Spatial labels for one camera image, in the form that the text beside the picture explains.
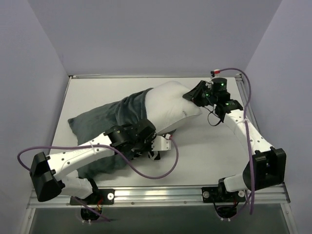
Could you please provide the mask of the zebra pillowcase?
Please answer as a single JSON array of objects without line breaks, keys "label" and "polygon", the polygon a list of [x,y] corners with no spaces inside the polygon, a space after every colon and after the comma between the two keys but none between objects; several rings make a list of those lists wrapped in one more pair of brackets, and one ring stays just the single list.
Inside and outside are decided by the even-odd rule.
[{"label": "zebra pillowcase", "polygon": [[[111,102],[68,119],[69,127],[82,145],[114,126],[136,124],[147,118],[145,98],[151,89],[133,93],[120,101]],[[78,168],[81,178],[94,178],[99,174],[112,174],[127,163],[120,155],[96,160]]]}]

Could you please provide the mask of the white pillow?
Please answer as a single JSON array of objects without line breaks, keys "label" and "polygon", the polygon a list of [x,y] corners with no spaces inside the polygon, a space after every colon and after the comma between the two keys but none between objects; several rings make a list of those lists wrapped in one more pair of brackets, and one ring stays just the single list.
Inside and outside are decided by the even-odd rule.
[{"label": "white pillow", "polygon": [[181,83],[169,81],[147,92],[147,119],[155,126],[158,135],[172,132],[202,114],[198,106],[183,98],[189,91]]}]

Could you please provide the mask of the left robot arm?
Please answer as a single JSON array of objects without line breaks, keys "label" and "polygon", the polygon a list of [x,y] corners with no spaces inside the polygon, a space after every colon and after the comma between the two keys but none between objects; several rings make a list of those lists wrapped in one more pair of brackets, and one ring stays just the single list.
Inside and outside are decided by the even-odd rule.
[{"label": "left robot arm", "polygon": [[74,196],[86,204],[98,200],[98,188],[92,179],[79,178],[77,170],[101,158],[117,153],[142,150],[156,137],[155,126],[147,119],[135,125],[114,126],[96,138],[63,152],[34,156],[30,177],[39,202],[58,195]]}]

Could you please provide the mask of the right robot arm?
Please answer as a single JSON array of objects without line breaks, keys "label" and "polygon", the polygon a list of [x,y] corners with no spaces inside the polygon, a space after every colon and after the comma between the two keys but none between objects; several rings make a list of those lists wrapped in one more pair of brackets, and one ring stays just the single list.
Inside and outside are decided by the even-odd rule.
[{"label": "right robot arm", "polygon": [[283,183],[286,152],[273,147],[254,127],[243,106],[231,98],[225,78],[202,80],[183,98],[198,107],[212,106],[213,113],[232,130],[248,154],[249,162],[242,173],[219,181],[216,195],[220,200],[228,201],[234,192],[254,192]]}]

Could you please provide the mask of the right aluminium rail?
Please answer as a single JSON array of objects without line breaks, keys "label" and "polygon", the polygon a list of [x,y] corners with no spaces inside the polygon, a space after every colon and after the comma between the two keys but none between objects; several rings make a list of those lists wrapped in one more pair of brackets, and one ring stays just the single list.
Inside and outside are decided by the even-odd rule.
[{"label": "right aluminium rail", "polygon": [[251,82],[251,108],[256,117],[261,134],[273,146],[278,147],[277,101],[274,86],[267,76],[261,73],[248,74]]}]

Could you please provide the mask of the aluminium rail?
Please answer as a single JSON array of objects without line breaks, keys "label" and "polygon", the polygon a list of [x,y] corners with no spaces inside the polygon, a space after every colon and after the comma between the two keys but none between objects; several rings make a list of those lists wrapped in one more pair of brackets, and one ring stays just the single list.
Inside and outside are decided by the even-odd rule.
[{"label": "aluminium rail", "polygon": [[[113,207],[212,206],[202,199],[202,185],[113,187]],[[287,204],[290,197],[285,184],[255,192],[255,205]]]},{"label": "aluminium rail", "polygon": [[267,76],[261,73],[248,74],[251,82],[251,108],[256,117],[261,134],[273,146],[278,147],[277,101],[274,86]]}]

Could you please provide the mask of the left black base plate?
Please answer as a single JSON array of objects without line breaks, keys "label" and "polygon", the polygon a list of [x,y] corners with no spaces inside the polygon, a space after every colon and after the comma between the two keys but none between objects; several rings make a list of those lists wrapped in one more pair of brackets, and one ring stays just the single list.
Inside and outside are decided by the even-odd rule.
[{"label": "left black base plate", "polygon": [[83,201],[87,205],[112,205],[115,199],[114,189],[90,189],[79,191],[74,197]]}]

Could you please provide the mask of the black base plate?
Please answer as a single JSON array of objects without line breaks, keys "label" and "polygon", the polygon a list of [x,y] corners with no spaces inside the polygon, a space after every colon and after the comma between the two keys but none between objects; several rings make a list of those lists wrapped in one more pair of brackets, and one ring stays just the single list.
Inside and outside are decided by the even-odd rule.
[{"label": "black base plate", "polygon": [[90,189],[79,191],[74,197],[83,201],[87,205],[112,205],[115,199],[114,189]]},{"label": "black base plate", "polygon": [[245,194],[242,192],[227,192],[224,188],[216,187],[202,187],[202,201],[203,203],[235,203],[245,202]]}]

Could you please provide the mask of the front aluminium rail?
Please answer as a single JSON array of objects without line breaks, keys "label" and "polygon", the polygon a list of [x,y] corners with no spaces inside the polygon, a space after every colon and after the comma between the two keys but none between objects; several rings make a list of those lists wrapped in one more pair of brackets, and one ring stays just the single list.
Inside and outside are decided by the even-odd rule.
[{"label": "front aluminium rail", "polygon": [[[113,207],[212,206],[202,199],[202,185],[113,187]],[[285,184],[255,192],[255,205],[287,204],[290,197]]]}]

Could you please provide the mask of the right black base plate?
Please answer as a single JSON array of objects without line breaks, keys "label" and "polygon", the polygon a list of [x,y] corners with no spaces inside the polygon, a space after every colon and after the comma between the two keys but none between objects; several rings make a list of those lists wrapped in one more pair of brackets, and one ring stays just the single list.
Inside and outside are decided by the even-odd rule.
[{"label": "right black base plate", "polygon": [[202,201],[203,203],[235,203],[245,202],[245,194],[242,192],[227,192],[224,188],[216,187],[202,187]]}]

